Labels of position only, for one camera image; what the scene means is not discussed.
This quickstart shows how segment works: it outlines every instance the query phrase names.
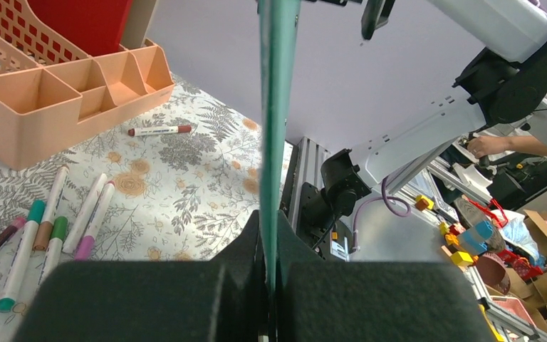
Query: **teal stick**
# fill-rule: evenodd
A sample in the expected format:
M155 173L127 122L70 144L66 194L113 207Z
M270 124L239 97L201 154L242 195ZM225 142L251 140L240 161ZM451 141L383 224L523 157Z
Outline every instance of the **teal stick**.
M259 0L264 123L259 213L270 301L276 291L277 211L300 9L301 0Z

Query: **person's hand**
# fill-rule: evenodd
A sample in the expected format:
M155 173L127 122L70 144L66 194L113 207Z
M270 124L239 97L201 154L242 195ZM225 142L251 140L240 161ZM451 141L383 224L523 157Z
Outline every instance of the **person's hand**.
M479 159L486 155L497 155L508 150L508 142L505 137L489 137L482 135L469 141L467 149L475 158Z

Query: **white marker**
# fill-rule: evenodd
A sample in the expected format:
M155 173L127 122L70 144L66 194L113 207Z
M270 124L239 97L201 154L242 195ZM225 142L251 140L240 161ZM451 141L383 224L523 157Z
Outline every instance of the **white marker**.
M49 197L47 197L47 205L45 207L45 212L43 213L43 219L41 219L41 224L38 226L38 231L34 238L32 249L35 251L44 251L47 249L51 230L53 230L53 221L56 219L58 213L58 207L62 200L64 184L68 179L68 173L70 173L70 169L68 169L68 166L64 165L60 167L56 174L56 178L53 180Z
M108 177L105 174L101 174L93 181L89 193L87 194L83 205L80 207L80 211L70 229L70 233L68 233L68 237L64 241L64 248L62 249L64 253L73 253L78 246L78 242L80 241L80 238L83 237L89 218L95 209L95 205L98 203L100 193L107 180Z
M55 269L60 263L60 255L62 254L62 245L66 239L66 230L68 229L68 219L60 216L53 224L53 231L51 232L51 239L49 240L49 246L47 247L47 253L45 253L45 259L43 260L43 268L41 269L41 275L38 277L38 285L41 285L44 279Z
M95 238L102 227L105 213L107 212L110 206L110 200L114 195L114 189L113 181L109 181L104 186L102 195L98 201L98 205L95 207L95 211L93 211L91 219L89 219L87 231L85 232L83 239L80 241L80 244L78 244L78 249L76 250L76 254L74 256L75 260L87 260L91 256L91 249L93 249Z
M192 126L162 126L162 127L145 127L145 128L131 128L129 135L132 137L139 137L141 135L156 135L156 134L170 134L170 133L190 133Z
M38 230L38 222L43 217L44 211L45 202L34 201L28 214L28 220L24 228L22 228L22 239L18 243L18 250L14 255L9 274L7 274L7 279L5 280L3 296L0 299L0 312L10 312L11 308L16 305L22 281L24 280L24 274L28 267L28 261L30 260L30 254L32 253L32 244Z

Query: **person's arm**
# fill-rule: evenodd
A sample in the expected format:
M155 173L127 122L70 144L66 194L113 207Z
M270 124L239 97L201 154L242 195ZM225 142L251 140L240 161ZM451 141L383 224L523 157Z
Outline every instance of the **person's arm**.
M477 159L506 151L547 157L547 146L531 135L515 137L477 137L469 142L468 150Z

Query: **purple marker cap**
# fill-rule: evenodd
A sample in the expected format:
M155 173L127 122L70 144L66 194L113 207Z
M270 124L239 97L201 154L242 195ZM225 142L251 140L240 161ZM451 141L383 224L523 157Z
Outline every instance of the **purple marker cap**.
M22 229L22 227L24 227L25 224L26 224L26 219L23 217L18 217L11 223L11 225L17 228L18 230Z
M95 239L93 237L83 237L83 239L78 244L76 249L76 254L74 255L75 260L87 260L91 256L91 249L95 244Z

